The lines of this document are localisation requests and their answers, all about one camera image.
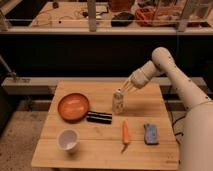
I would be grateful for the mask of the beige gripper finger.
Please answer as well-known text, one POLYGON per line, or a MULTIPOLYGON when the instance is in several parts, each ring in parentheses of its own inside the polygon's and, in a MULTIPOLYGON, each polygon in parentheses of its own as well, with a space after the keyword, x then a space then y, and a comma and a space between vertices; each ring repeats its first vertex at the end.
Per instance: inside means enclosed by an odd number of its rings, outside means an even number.
POLYGON ((138 90, 139 90, 138 88, 136 88, 136 87, 134 87, 134 86, 131 86, 131 87, 126 88, 126 89, 124 90, 123 95, 126 96, 126 95, 132 94, 132 93, 134 93, 134 92, 136 92, 136 91, 138 91, 138 90))
POLYGON ((131 81, 130 81, 130 79, 127 79, 127 80, 125 80, 123 85, 119 88, 119 91, 121 93, 124 93, 130 86, 131 86, 131 81))

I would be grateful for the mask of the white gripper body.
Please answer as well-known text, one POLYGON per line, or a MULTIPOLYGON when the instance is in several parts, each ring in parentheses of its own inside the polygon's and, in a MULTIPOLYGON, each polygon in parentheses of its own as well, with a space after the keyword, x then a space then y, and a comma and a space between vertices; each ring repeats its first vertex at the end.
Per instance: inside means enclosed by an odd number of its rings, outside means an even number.
POLYGON ((163 74, 159 68, 152 61, 148 61, 142 67, 135 70, 131 76, 130 81, 135 88, 143 88, 153 77, 163 74))

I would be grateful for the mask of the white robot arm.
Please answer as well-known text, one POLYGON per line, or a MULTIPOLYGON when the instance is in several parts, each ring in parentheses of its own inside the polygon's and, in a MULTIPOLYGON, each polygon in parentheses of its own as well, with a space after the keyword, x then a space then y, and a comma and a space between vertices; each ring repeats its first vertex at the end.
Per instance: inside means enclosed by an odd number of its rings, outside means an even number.
POLYGON ((154 49, 151 59, 128 77, 121 92, 141 89, 161 74, 166 74, 187 111, 179 171, 213 171, 213 100, 178 68, 168 49, 154 49))

